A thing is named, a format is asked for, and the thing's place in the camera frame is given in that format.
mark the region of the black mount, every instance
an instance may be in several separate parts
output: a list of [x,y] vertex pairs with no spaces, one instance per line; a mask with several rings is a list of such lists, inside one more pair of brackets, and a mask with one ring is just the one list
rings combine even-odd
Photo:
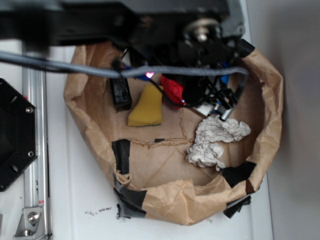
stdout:
[[37,109],[0,78],[0,192],[37,157]]

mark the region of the crumpled paper towel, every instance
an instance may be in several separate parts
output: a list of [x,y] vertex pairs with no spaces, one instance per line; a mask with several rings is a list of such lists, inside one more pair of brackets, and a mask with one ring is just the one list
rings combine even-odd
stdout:
[[187,150],[186,159],[201,168],[215,165],[216,170],[220,171],[220,168],[226,167],[224,162],[218,160],[224,149],[215,142],[237,142],[250,133],[251,128],[243,121],[239,123],[236,119],[228,119],[223,122],[219,116],[209,116],[195,131],[194,145]]

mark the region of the yellow foam piece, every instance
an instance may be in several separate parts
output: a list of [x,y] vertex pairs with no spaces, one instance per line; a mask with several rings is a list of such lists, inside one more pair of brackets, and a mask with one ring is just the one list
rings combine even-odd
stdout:
[[128,126],[145,127],[161,124],[163,122],[161,103],[162,92],[152,84],[145,85],[138,104],[129,114]]

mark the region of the pink light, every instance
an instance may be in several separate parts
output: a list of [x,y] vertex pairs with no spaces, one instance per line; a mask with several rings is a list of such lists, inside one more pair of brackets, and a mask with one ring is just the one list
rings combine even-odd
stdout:
[[146,75],[148,78],[152,78],[152,76],[155,75],[155,73],[154,73],[154,72],[147,72],[145,75]]

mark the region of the wire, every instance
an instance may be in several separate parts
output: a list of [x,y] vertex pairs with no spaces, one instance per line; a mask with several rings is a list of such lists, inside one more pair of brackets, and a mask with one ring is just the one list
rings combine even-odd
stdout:
[[83,73],[103,78],[128,78],[144,75],[147,72],[155,72],[171,75],[187,76],[222,76],[234,73],[248,75],[248,71],[242,67],[235,66],[224,69],[194,68],[179,66],[142,66],[134,69],[116,71],[113,69],[103,69],[79,64],[52,61],[30,56],[23,56],[9,52],[0,51],[0,62],[20,65],[23,67],[54,73]]

